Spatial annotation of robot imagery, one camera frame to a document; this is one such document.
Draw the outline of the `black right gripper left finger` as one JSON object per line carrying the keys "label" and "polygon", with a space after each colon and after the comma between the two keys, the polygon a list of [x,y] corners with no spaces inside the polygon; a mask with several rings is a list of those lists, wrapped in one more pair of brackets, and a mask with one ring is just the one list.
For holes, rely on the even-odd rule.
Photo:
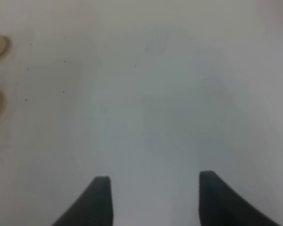
{"label": "black right gripper left finger", "polygon": [[114,221],[111,180],[96,177],[53,224],[55,226],[112,226]]}

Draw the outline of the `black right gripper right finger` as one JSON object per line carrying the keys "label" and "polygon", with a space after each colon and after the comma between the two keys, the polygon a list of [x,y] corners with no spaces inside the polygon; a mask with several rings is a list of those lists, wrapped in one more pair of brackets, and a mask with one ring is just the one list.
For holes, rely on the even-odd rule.
{"label": "black right gripper right finger", "polygon": [[199,218],[202,226],[277,226],[238,195],[213,171],[199,175]]}

